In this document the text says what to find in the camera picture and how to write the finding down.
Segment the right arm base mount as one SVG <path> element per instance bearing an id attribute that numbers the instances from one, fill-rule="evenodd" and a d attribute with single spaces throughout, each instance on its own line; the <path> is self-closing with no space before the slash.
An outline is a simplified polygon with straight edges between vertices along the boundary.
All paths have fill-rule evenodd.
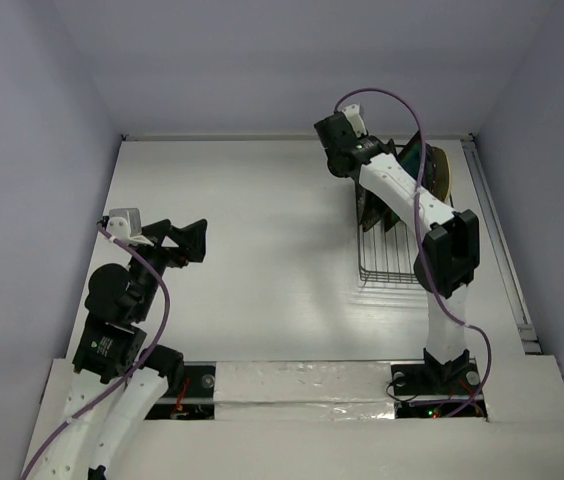
<path id="1" fill-rule="evenodd" d="M 391 365 L 388 392 L 399 400 L 451 397 L 473 393 L 480 381 L 481 377 L 474 363 L 446 380 L 433 375 L 423 363 L 397 363 Z"/>

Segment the black floral square plate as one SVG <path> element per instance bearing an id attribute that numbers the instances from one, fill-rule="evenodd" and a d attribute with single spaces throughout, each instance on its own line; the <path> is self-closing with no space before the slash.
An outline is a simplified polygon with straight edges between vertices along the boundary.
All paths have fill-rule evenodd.
<path id="1" fill-rule="evenodd" d="M 355 185 L 355 194 L 358 226 L 363 232 L 368 232 L 386 217 L 389 207 L 377 195 L 358 184 Z"/>
<path id="2" fill-rule="evenodd" d="M 400 222 L 401 222 L 400 217 L 396 215 L 392 210 L 388 210 L 384 215 L 384 219 L 383 219 L 384 232 L 389 232 Z"/>

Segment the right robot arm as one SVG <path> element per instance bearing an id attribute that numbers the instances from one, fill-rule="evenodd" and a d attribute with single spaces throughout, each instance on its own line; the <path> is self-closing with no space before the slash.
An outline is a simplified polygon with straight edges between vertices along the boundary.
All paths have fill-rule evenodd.
<path id="1" fill-rule="evenodd" d="M 422 379 L 432 391 L 448 390 L 468 362 L 465 303 L 480 263 L 477 216 L 470 210 L 459 212 L 418 187 L 398 162 L 394 145 L 368 134 L 360 115 L 336 112 L 314 128 L 329 171 L 373 194 L 416 237 L 414 272 L 428 301 Z"/>

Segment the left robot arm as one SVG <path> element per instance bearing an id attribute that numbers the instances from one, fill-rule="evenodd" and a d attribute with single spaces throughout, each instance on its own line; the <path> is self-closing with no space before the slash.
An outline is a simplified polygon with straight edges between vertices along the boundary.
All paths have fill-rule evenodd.
<path id="1" fill-rule="evenodd" d="M 164 273 L 205 259 L 207 228 L 204 219 L 142 225 L 136 208 L 112 209 L 98 221 L 98 232 L 130 260 L 91 274 L 61 421 L 21 478 L 115 478 L 156 401 L 185 382 L 182 353 L 160 342 L 171 310 Z"/>

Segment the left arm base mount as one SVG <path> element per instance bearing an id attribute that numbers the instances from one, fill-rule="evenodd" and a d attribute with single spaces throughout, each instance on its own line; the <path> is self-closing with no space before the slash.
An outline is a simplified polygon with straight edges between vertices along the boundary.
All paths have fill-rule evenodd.
<path id="1" fill-rule="evenodd" d="M 187 362 L 183 380 L 176 395 L 183 395 L 182 403 L 212 403 L 216 385 L 216 364 Z"/>

